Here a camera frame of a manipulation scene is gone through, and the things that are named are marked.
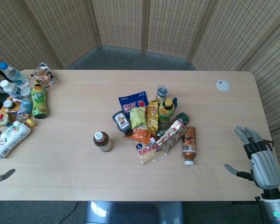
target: snack bag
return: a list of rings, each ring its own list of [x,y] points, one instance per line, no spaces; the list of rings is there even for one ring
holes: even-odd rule
[[[187,128],[178,120],[165,132],[165,134],[156,142],[166,153],[185,135]]]
[[[139,142],[143,142],[145,144],[148,144],[150,142],[150,134],[147,131],[147,127],[144,127],[143,125],[140,125],[133,129],[133,134],[128,136],[129,139],[135,139]]]
[[[146,107],[135,107],[131,109],[130,121],[132,123],[132,129],[138,127],[139,125],[146,126]]]
[[[137,143],[136,148],[142,164],[149,161],[157,161],[167,155],[166,152],[155,143],[148,144],[146,147],[142,143]]]
[[[45,62],[41,62],[39,66],[35,69],[34,73],[31,74],[31,77],[35,77],[36,80],[39,80],[43,88],[48,88],[53,85],[55,78],[51,73],[51,69]]]
[[[148,105],[145,91],[139,92],[139,93],[136,93],[136,94],[133,94],[130,96],[126,96],[126,97],[119,97],[118,99],[119,99],[120,105],[121,105],[122,109],[124,110],[124,112],[126,113],[126,117],[128,119],[130,119],[131,109],[133,109],[135,107],[141,107],[141,106]]]
[[[147,107],[147,130],[150,134],[156,134],[159,128],[159,103],[151,101]]]

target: light wooden tabletop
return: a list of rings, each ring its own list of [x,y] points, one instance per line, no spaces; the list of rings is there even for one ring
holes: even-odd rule
[[[236,125],[271,139],[254,77],[239,71],[54,70],[48,89],[49,116],[0,160],[0,200],[249,201],[261,193],[253,182],[231,175],[224,164],[250,170]],[[221,92],[216,81],[226,79]],[[112,115],[118,97],[159,84],[178,98],[174,116],[185,112],[196,128],[195,166],[187,167],[179,141],[170,155],[141,165],[134,143],[123,138]],[[96,131],[109,134],[114,148],[101,152]]]

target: plastic bottle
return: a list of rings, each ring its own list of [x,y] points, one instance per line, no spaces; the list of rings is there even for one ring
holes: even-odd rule
[[[112,150],[113,144],[106,132],[96,132],[93,136],[93,142],[102,152]]]
[[[31,91],[33,108],[32,114],[36,119],[43,119],[47,117],[48,111],[46,108],[46,90],[36,82]]]
[[[15,103],[12,100],[7,99],[3,102],[3,106],[5,106],[8,110],[12,110],[15,107]]]
[[[112,118],[117,124],[118,130],[123,132],[126,137],[133,134],[131,121],[126,117],[126,113],[124,111],[117,112],[112,116]]]
[[[159,122],[167,123],[174,113],[175,107],[172,99],[166,99],[159,107]]]
[[[2,80],[0,82],[0,86],[3,88],[4,92],[9,94],[12,98],[22,99],[22,97],[20,95],[21,90],[14,83],[11,83],[7,80]]]
[[[31,89],[29,87],[24,87],[21,90],[21,96],[23,100],[21,102],[20,108],[17,112],[15,119],[21,123],[25,122],[30,116],[32,110],[32,100],[31,100]]]
[[[187,132],[182,138],[182,155],[185,158],[185,165],[194,165],[196,156],[196,130],[194,127],[186,127]]]
[[[9,126],[0,136],[0,159],[7,156],[7,154],[31,132],[34,126],[35,123],[30,119],[27,119],[24,124],[16,120]]]
[[[157,137],[162,137],[165,132],[171,127],[171,125],[173,125],[173,123],[178,120],[181,123],[183,123],[184,125],[186,125],[187,123],[189,123],[190,119],[187,116],[187,114],[185,113],[179,113],[177,114],[177,116],[175,118],[173,118],[170,122],[168,122],[166,125],[164,125],[163,127],[159,128],[159,131],[157,133]]]
[[[7,76],[7,78],[13,81],[20,89],[29,85],[29,80],[26,78],[26,76],[20,73],[17,69],[8,66],[6,62],[0,62],[0,68]]]

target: white bottle cap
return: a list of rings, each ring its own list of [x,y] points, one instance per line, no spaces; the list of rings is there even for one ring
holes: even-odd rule
[[[102,141],[104,141],[104,139],[105,139],[103,133],[101,133],[101,132],[95,132],[94,138],[95,138],[95,140],[98,141],[98,142],[102,142]]]
[[[31,89],[29,87],[24,87],[23,89],[21,89],[21,96],[22,97],[28,97],[30,96],[31,93]]]
[[[11,87],[12,83],[10,83],[9,81],[7,80],[2,80],[0,82],[0,86],[3,88],[3,89],[9,89]]]
[[[185,161],[185,165],[193,166],[193,165],[194,165],[194,161],[188,161],[188,160],[186,160],[186,161]]]
[[[13,102],[8,99],[8,100],[5,100],[4,103],[3,103],[3,106],[5,106],[6,108],[9,108],[13,105]]]
[[[150,138],[149,140],[150,140],[150,143],[151,143],[151,144],[154,144],[154,143],[155,143],[155,139],[154,139],[154,138]]]

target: gold wrapper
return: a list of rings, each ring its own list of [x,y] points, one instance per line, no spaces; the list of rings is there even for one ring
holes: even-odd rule
[[[159,103],[151,101],[147,107],[147,130],[150,134],[156,134],[159,128]]]
[[[180,121],[175,121],[166,133],[156,142],[166,153],[185,135],[187,128]]]

